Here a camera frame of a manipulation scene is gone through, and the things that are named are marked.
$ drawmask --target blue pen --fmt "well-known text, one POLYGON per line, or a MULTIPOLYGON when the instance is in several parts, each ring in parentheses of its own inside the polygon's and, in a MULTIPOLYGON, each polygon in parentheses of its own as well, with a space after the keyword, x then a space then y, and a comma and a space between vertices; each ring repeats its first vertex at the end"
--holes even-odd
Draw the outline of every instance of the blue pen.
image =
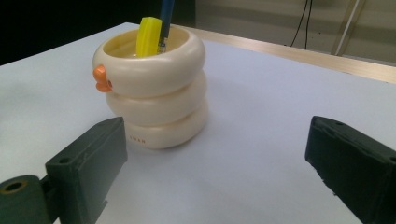
POLYGON ((169 28, 171 25, 172 12, 175 0, 163 0, 161 8, 161 17, 163 25, 161 27, 160 42, 158 43, 158 53, 166 52, 166 41, 169 36, 169 28))

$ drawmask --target gripper screw hole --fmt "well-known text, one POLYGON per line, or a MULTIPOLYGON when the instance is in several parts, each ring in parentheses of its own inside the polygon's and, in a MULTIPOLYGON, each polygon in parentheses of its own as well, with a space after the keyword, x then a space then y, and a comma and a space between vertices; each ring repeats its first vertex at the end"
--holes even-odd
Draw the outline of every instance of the gripper screw hole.
POLYGON ((59 163, 68 163, 70 162, 70 158, 63 158, 59 160, 59 163))
POLYGON ((21 186, 22 186, 21 182, 13 183, 13 184, 6 186, 6 191, 13 191, 13 190, 20 188, 21 186))

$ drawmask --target stacked ring container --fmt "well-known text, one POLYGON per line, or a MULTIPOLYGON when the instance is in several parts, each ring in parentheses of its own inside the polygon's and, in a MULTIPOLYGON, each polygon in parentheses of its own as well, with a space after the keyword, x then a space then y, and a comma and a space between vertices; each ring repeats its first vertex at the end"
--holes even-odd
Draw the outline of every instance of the stacked ring container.
POLYGON ((165 53, 135 57, 138 30, 116 35, 93 56, 93 76, 126 137, 148 148, 180 145, 205 126, 205 47, 190 31, 171 27, 165 53))

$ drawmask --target orange handle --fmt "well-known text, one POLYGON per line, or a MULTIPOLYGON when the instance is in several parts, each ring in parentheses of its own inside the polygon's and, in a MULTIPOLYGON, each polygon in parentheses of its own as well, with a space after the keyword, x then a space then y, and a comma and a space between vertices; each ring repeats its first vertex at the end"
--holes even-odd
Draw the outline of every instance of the orange handle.
POLYGON ((97 81, 96 89, 101 92, 111 91, 111 81, 107 80, 106 69, 103 65, 99 65, 93 69, 93 77, 97 81))

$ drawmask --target yellow object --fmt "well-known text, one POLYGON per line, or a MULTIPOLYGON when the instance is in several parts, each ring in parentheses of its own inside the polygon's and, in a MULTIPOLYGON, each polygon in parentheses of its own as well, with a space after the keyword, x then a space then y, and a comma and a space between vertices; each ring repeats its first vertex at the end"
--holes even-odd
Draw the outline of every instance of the yellow object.
POLYGON ((136 57, 141 58, 157 54, 162 24, 161 20, 153 17, 142 19, 136 39, 136 57))

